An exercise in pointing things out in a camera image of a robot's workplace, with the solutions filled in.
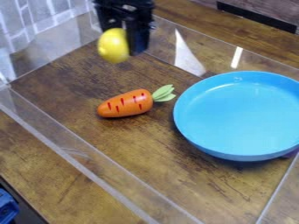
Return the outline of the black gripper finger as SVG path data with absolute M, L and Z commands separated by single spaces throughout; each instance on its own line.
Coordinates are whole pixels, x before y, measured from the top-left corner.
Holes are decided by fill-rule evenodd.
M 97 20 L 101 31 L 107 31 L 112 28 L 121 28 L 121 17 L 115 11 L 101 11 L 97 13 Z
M 151 20 L 125 21 L 125 37 L 129 48 L 129 55 L 136 56 L 143 53 L 150 45 Z

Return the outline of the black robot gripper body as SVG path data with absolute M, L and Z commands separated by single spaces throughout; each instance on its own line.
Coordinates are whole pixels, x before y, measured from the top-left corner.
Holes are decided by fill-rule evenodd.
M 99 21 L 125 21 L 132 18 L 140 23 L 154 21 L 154 0 L 92 0 Z

